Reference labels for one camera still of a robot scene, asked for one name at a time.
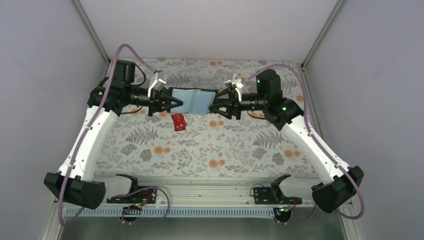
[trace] gray wall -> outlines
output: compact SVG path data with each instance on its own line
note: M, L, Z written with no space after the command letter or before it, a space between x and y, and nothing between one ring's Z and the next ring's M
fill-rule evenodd
M337 0L79 0L111 57L305 59ZM133 57L129 50L123 57Z
M423 13L422 0L348 0L307 66L324 139L365 172L370 240L424 234Z
M40 237L105 66L70 1L1 1L0 239Z

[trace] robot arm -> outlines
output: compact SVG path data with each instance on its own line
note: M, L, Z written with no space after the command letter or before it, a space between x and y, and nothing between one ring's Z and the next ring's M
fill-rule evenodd
M274 70L268 69L257 75L257 93L243 93L241 99L239 99L241 87L237 85L238 81L232 79L231 82L228 89L219 94L227 97L218 99L217 103L211 105L209 107L211 112L228 119L232 116L240 119L242 111L261 110L267 121L299 147L319 176L319 178L299 178L290 175L280 177L272 184L277 186L274 190L277 198L298 197L314 200L324 212L332 213L356 194L354 186L339 167L348 170L348 174L358 186L364 177L363 171L358 166L350 167L338 157L309 122L307 124L311 128L311 133L307 131L304 112L293 100L283 97L281 79ZM318 139L324 149L336 159L337 164L334 164L319 148L310 134Z
M131 62L120 61L119 63L117 72L124 72L125 76L131 76L131 73L127 74L123 71L123 69L128 68ZM128 175L94 176L96 161L99 159L107 134L126 105L149 107L149 115L151 116L155 111L162 112L183 104L182 101L169 96L167 91L164 91L165 89L162 90L165 79L166 77L158 72L155 74L155 79L150 87L145 89L134 88L129 85L128 83L132 83L132 80L114 78L106 102L95 122L87 131L76 154L75 162L71 165L71 156L77 142L98 110L105 88L98 86L90 93L84 123L68 157L59 167L57 173L47 173L44 178L44 184L57 198L59 198L61 186L69 167L72 167L72 171L63 195L63 201L67 203L96 209L107 198L128 194L132 192L131 190L137 189L137 180Z
M127 175L94 176L95 163L99 159L106 135L118 119L123 107L129 104L146 106L148 115L152 116L155 112L169 111L183 105L181 100L172 97L170 90L164 88L166 76L163 73L155 74L155 79L149 88L133 87L130 83L134 81L134 77L128 79L128 76L134 76L134 63L127 61L118 61L118 63L117 72L123 73L123 77L114 75L106 102L76 155L76 162L72 166L64 192L63 200L67 203L95 209L104 199L132 192L134 185L137 185L137 180ZM339 166L348 170L348 174L358 186L364 173L358 166L350 167L337 157L312 128L311 134L314 134L324 148L336 158L337 164L328 159L307 132L302 109L293 100L283 97L281 80L274 70L268 69L259 74L256 79L257 93L243 93L241 80L234 75L229 76L225 82L227 88L222 92L217 91L213 103L208 106L209 111L228 119L234 116L237 120L241 118L242 111L262 111L266 120L299 146L319 176L318 179L284 175L278 179L278 182L272 184L277 186L276 197L313 199L324 212L333 212L356 194L352 184L339 170ZM89 108L77 140L98 109L104 90L104 87L98 86L91 92L88 100ZM69 156L74 153L76 144L77 141ZM44 184L57 198L65 173L70 166L70 160L68 157L57 173L48 173L44 179Z

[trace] orange flower pattern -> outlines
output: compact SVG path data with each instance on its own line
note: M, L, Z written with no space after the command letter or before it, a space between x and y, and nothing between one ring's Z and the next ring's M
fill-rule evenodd
M136 62L150 79L153 74ZM179 88L223 89L224 77L234 73L246 79L276 61L231 61L196 59L146 59L168 75L167 86ZM281 77L285 97L302 108L304 97L295 75L275 68ZM136 69L136 81L143 81ZM247 82L244 93L256 92L256 83ZM126 106L123 112L137 110ZM133 114L121 115L106 136L95 174L127 173L143 176L182 177L316 177L302 150L265 120L251 118L246 112L241 120L228 120L217 114L184 114L186 130L174 131L167 112L147 116L148 107ZM263 118L261 111L250 112Z

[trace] purple cable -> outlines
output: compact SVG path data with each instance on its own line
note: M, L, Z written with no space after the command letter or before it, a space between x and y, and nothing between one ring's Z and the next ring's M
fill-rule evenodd
M253 74L252 76L250 76L249 78L247 78L246 80L244 80L242 83L245 83L251 79L253 79L254 77L256 77L257 75L259 75L260 73L264 72L267 69L273 68L273 67L283 67L283 68L287 68L289 69L292 73L294 73L294 75L296 76L297 80L299 81L300 87L302 89L302 94L303 94L303 119L306 125L306 129L308 131L308 133L310 134L310 136L312 137L313 141L318 145L319 149L321 149L324 154L335 164L338 165L337 160L324 148L324 146L320 143L320 141L317 139L317 137L314 135L314 133L311 131L311 127L309 126L308 123L308 114L307 114L307 102L308 102L308 98L307 98L307 94L306 94L306 87L304 85L304 82L302 81L302 77L300 76L300 74L292 67L289 66L287 64L284 63L276 63L276 64L272 64L269 66L264 67L263 69L257 71L255 74ZM344 213L342 213L340 210L337 209L337 212L347 218L347 219L351 219L351 220L356 220L359 219L360 217L362 217L364 215L365 212L365 200L364 200L364 196L362 195L358 185L356 184L356 182L354 181L354 179L351 177L351 175L348 174L348 172L342 167L342 166L338 166L338 168L340 169L340 171L347 177L347 179L349 179L350 183L353 185L353 187L355 188L358 197L359 197L359 201L360 201L360 212L358 215L356 216L349 216L346 215Z
M308 222L309 220L311 220L312 217L317 213L317 211L318 211L318 206L315 205L315 206L313 206L313 211L310 213L310 215L307 218L303 219L302 221L297 221L297 222L280 222L275 217L273 219L274 219L274 221L277 222L277 224L281 224L281 225L286 225L286 226L300 225L300 224L304 224L304 223Z
M72 156L71 156L71 159L70 159L70 162L69 162L69 164L70 164L70 166L68 167L68 169L67 169L67 171L66 171L66 174L65 174L65 177L64 177L64 179L63 179L63 183L62 183L62 186L60 187L60 193L59 193L59 209L57 210L57 213L58 213L58 215L59 215L59 223L60 223L60 225L62 225L63 227L66 227L66 226L69 226L70 224L72 224L76 219L77 219L77 217L78 217L78 215L80 215L80 213L84 210L84 207L82 207L76 214L75 214L75 216L73 216L73 218L69 221L69 222L65 222L64 221L64 218L63 218L63 213L62 213L62 211L63 211L63 209L64 209L64 194L65 194L65 188L66 188L66 185L67 185L67 183L68 183L68 179L69 179L69 176L71 175L71 171L72 171L72 165L75 163L75 161L76 161L76 156L77 156L77 153L78 153L78 150L80 149L80 147L81 147L81 144L83 143L83 140L84 140L84 138L86 137L86 135L87 135L87 132L89 131L89 128L93 125L93 123L94 123L94 121L96 120L96 118L97 118L97 116L99 115L99 113L100 113L100 111L102 110L102 108L103 108L103 105L105 104L105 102L106 102L106 98L107 98L107 96L108 96L108 94L109 94L109 89L111 88L111 84L112 84L112 77L113 77L113 75L114 75L114 72L115 72L115 66L117 65L117 60L118 60L118 57L119 57L119 54L121 53L121 51L122 51L122 49L123 48L128 48L129 50L131 50L131 52L135 55L135 57L142 63L142 64L144 64L149 70L151 70L152 72L156 72L156 70L153 68L153 67L151 67L150 65L148 65L145 61L143 61L143 59L134 51L134 49L130 46L130 45L128 45L128 44L126 44L126 43L124 43L124 44L122 44L122 45L120 45L119 47L118 47L118 49L116 50L116 53L115 53L115 56L113 57L113 60L112 60L112 65L111 65L111 67L110 67L110 74L109 74L109 78L107 79L107 82L106 82L106 88L105 88L105 90L104 90L104 93L103 93L103 97L101 98L101 101L100 101L100 104L98 105L98 108L97 108L97 110L95 111L95 113L94 113L94 115L93 115L93 117L91 118L91 120L88 122L88 124L87 124L87 128L86 129L84 129L84 131L82 132L82 134L81 134L81 137L78 139L78 141L77 141L77 143L76 143L76 145L75 145L75 150L73 151L73 153L72 153Z
M123 211L123 212L122 212L122 215L121 215L121 217L120 217L120 219L122 220L122 223L128 223L128 224L130 224L130 225L151 225L151 224L157 224L157 223L159 223L159 222L162 222L162 221L163 221L163 220L167 217L167 215L168 215L168 214L169 214L169 212L170 212L170 207L171 207L171 205L170 205L170 198L168 197L167 193L166 193L164 190L162 190L161 188L159 188L159 187L157 187L157 186L147 186L147 187L143 187L143 188L138 189L137 191L133 191L133 192L128 193L128 194L125 194L125 195L118 195L118 196L115 196L114 198L125 198L125 197L129 197L129 196L132 196L132 195L134 195L134 194L137 194L137 193L139 193L139 192L141 192L141 191L148 190L148 189L156 189L156 190L159 190L159 191L161 191L161 192L163 193L163 195L165 195L165 198L166 198L166 201L167 201L167 207L166 207L166 212L165 212L165 214L164 214L164 215L163 215L160 219L158 219L158 220L156 220L156 221L152 221L152 222L134 222L134 223L132 223L132 222L130 222L130 221L125 221L125 220L124 220L124 215L125 215L126 213L130 212L130 211L133 211L134 209L127 209L127 210L125 210L125 211Z

